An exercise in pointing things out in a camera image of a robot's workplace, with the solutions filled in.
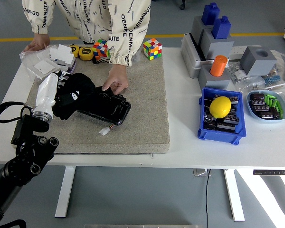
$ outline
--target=orange cylinder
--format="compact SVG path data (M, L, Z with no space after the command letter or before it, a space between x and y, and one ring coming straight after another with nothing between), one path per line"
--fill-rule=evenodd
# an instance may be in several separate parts
M213 65L211 67L210 74L214 77L222 76L227 62L228 62L227 57L216 56L214 59Z

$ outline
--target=blue cylinder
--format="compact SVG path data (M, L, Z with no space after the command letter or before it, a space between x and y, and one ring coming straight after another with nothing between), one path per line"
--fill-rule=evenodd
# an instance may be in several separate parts
M231 24L228 17L223 16L221 19L214 21L212 35L214 39L226 39L229 35Z
M219 11L220 10L215 2L210 3L210 5L206 5L201 18L204 25L213 25L215 19L219 17Z

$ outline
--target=gray cube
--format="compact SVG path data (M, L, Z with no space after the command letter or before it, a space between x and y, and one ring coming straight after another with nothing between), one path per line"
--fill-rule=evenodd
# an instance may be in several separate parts
M191 30L192 37L198 46L200 45L204 29L213 28L213 25L204 25L204 22L201 20L201 18L202 16L194 17L192 30Z
M200 89L202 90L202 88L208 87L226 90L230 82L230 77L227 71L224 70L222 76L220 77L214 77L210 73L211 68L212 64L201 66L198 78Z
M240 59L241 66L248 76L263 76L276 64L277 60L267 47L248 46Z
M214 39L211 32L212 29L206 28L203 32L203 37L201 38L200 48L205 58L207 60L215 59L218 55L229 57L234 43L230 34L226 39Z

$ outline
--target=black phone case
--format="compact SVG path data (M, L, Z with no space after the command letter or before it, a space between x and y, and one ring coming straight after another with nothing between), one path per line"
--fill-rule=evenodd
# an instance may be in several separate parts
M131 109L122 95L114 95L111 88L102 91L101 86L95 88L95 96L88 102L84 109L77 111L115 125L121 125Z

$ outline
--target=jacket sleeve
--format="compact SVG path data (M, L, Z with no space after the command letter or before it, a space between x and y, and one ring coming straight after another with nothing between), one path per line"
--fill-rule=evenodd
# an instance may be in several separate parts
M140 48L150 21L151 0L109 0L112 33L108 48L110 63L131 66L131 58Z
M32 31L47 34L53 19L54 0L22 0L23 12L32 25Z

